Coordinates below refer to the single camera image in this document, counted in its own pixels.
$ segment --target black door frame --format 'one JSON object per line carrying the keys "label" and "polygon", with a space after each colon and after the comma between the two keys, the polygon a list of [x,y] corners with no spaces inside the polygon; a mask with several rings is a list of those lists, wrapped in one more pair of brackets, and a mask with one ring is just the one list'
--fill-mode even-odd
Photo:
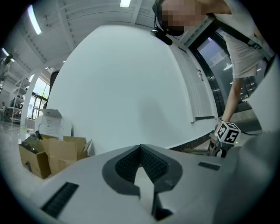
{"label": "black door frame", "polygon": [[[224,99],[223,99],[222,94],[221,94],[221,90],[219,88],[217,80],[216,80],[214,74],[212,73],[210,67],[208,66],[207,62],[202,57],[202,55],[199,53],[199,51],[197,50],[201,46],[201,44],[203,44],[207,40],[207,38],[210,37],[229,56],[229,52],[228,52],[225,40],[219,34],[216,33],[216,30],[218,28],[220,28],[220,27],[217,25],[217,23],[212,22],[199,35],[199,37],[196,38],[195,41],[189,46],[189,49],[194,54],[194,56],[198,60],[198,62],[200,63],[200,65],[201,65],[201,67],[202,67],[202,69],[203,69],[203,71],[204,71],[204,73],[205,73],[205,75],[206,75],[206,77],[209,81],[209,84],[210,84],[210,87],[212,89],[213,96],[214,96],[214,99],[215,99],[218,116],[221,117],[223,115],[224,109],[225,109],[225,103],[224,103]],[[244,78],[244,84],[246,86],[246,91],[247,91],[248,95],[251,95],[251,93],[254,91],[254,89],[257,86],[254,77]],[[241,112],[241,111],[245,111],[245,110],[249,110],[249,109],[251,109],[251,106],[247,102],[243,102],[243,103],[238,104],[235,112]]]}

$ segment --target black vent grille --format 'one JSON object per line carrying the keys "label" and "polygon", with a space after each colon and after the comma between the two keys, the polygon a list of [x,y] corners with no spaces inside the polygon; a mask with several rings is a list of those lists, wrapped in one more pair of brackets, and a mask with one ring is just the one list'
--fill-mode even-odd
{"label": "black vent grille", "polygon": [[169,169],[166,161],[144,148],[141,151],[141,164],[153,183],[166,174]]}
{"label": "black vent grille", "polygon": [[78,187],[79,185],[77,184],[65,183],[55,195],[48,200],[42,210],[50,216],[57,218]]}
{"label": "black vent grille", "polygon": [[115,165],[115,170],[125,180],[134,183],[137,169],[139,168],[140,149],[134,150]]}
{"label": "black vent grille", "polygon": [[207,168],[207,169],[215,170],[215,171],[218,171],[221,167],[220,165],[216,165],[216,164],[212,164],[212,163],[206,163],[206,162],[200,162],[198,165],[202,166],[204,168]]}

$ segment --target ceiling light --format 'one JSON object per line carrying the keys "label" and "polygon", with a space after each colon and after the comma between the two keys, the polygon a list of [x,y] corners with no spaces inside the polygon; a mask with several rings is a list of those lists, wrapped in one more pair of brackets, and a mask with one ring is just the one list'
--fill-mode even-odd
{"label": "ceiling light", "polygon": [[42,33],[42,31],[41,31],[41,29],[40,29],[40,27],[39,27],[39,24],[38,24],[38,22],[37,22],[36,16],[35,16],[35,14],[34,14],[33,6],[30,5],[30,6],[28,7],[27,11],[28,11],[28,15],[29,15],[29,18],[30,18],[31,23],[32,23],[32,25],[33,25],[33,27],[34,27],[36,33],[39,35],[40,33]]}
{"label": "ceiling light", "polygon": [[2,48],[2,51],[4,52],[4,54],[5,54],[6,56],[9,56],[8,52],[7,52],[4,48]]}
{"label": "ceiling light", "polygon": [[128,8],[130,6],[130,1],[131,0],[121,0],[120,7]]}

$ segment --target black strap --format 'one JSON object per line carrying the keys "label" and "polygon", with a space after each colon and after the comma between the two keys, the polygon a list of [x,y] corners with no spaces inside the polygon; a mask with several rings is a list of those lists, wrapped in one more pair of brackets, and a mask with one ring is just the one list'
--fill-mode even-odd
{"label": "black strap", "polygon": [[241,42],[247,44],[250,47],[253,47],[255,49],[261,49],[262,47],[255,43],[254,41],[252,41],[250,38],[246,37],[244,34],[242,34],[241,32],[237,31],[236,29],[232,28],[231,26],[223,23],[222,21],[218,20],[215,16],[214,13],[209,13],[207,14],[210,18],[213,19],[213,22],[219,26],[224,32],[226,32],[227,34],[233,36],[234,38],[236,38],[237,40],[240,40]]}

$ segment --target open cardboard box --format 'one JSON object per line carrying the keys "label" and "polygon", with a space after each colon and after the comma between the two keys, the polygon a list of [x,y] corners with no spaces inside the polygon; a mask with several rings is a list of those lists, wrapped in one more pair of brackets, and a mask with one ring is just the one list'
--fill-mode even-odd
{"label": "open cardboard box", "polygon": [[74,162],[88,157],[91,140],[64,136],[63,141],[57,137],[41,135],[42,140],[31,135],[19,144],[22,165],[29,171],[44,179],[55,175]]}
{"label": "open cardboard box", "polygon": [[49,157],[49,167],[52,175],[64,170],[74,162],[88,157],[91,140],[85,138],[63,136],[63,141],[57,139],[42,140],[44,149]]}
{"label": "open cardboard box", "polygon": [[42,179],[51,174],[48,155],[35,135],[31,135],[19,144],[18,148],[23,167]]}

